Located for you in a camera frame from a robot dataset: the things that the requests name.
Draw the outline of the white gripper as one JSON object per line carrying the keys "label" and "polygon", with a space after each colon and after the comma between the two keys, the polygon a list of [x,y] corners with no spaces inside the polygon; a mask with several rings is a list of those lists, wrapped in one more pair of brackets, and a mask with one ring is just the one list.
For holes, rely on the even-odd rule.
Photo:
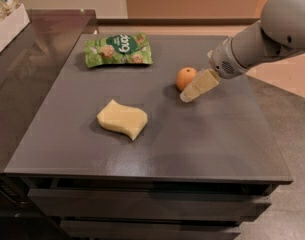
{"label": "white gripper", "polygon": [[231,37],[220,42],[212,49],[208,53],[208,58],[208,64],[212,69],[202,69],[183,89],[180,94],[180,99],[183,102],[191,102],[215,88],[219,84],[220,78],[233,79],[248,71],[237,61],[232,50]]}

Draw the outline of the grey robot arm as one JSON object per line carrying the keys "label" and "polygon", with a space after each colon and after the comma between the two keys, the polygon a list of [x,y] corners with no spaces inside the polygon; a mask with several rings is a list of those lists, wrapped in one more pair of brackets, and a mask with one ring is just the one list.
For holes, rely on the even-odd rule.
{"label": "grey robot arm", "polygon": [[186,103],[249,69],[305,53],[305,0],[268,0],[260,19],[208,53],[206,68],[184,88]]}

